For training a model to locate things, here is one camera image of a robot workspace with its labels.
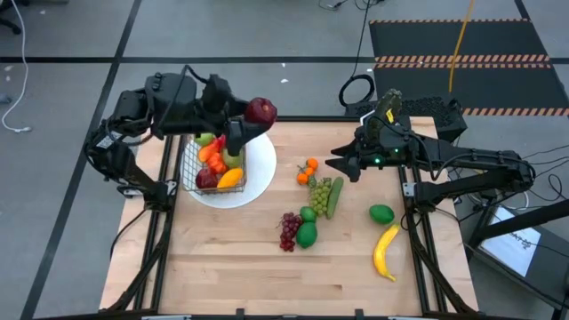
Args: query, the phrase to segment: wooden tabletop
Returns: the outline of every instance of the wooden tabletop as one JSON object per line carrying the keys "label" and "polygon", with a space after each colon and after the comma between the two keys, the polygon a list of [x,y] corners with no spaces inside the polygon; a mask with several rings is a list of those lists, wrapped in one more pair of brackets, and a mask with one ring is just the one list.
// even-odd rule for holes
{"label": "wooden tabletop", "polygon": [[[431,118],[412,118],[417,133],[436,136]],[[379,276],[373,248],[386,229],[375,224],[368,209],[390,206],[399,221],[404,213],[397,169],[364,171],[358,183],[344,184],[332,220],[317,221],[318,239],[294,252],[279,247],[283,213],[298,213],[308,203],[308,188],[295,181],[297,165],[313,156],[320,162],[317,177],[341,175],[324,165],[330,150],[349,143],[356,123],[276,123],[268,136],[276,149],[276,173],[268,189],[236,209],[213,209],[179,190],[160,313],[250,315],[414,316],[421,313],[409,236],[401,231],[388,249],[395,283]],[[138,166],[155,178],[164,143],[153,139],[139,149]],[[429,180],[426,172],[422,178]],[[442,174],[440,181],[446,180]],[[127,200],[120,228],[142,207]],[[454,213],[450,200],[440,208]],[[457,222],[440,212],[430,214],[441,271],[472,308],[477,301]],[[118,241],[111,261],[101,307],[112,304],[140,268],[149,214]],[[431,309],[436,309],[432,278],[425,269]],[[154,275],[148,280],[151,291]],[[146,295],[146,306],[149,305]]]}

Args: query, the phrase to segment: yellow banana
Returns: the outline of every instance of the yellow banana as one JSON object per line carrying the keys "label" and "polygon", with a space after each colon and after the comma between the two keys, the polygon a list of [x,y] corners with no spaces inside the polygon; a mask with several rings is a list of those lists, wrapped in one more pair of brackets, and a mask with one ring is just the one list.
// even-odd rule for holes
{"label": "yellow banana", "polygon": [[396,279],[389,273],[388,265],[385,261],[385,252],[388,250],[391,240],[393,240],[397,232],[399,232],[399,229],[399,224],[392,224],[391,227],[381,235],[380,241],[377,242],[375,250],[373,251],[373,264],[375,265],[377,272],[393,282],[395,282]]}

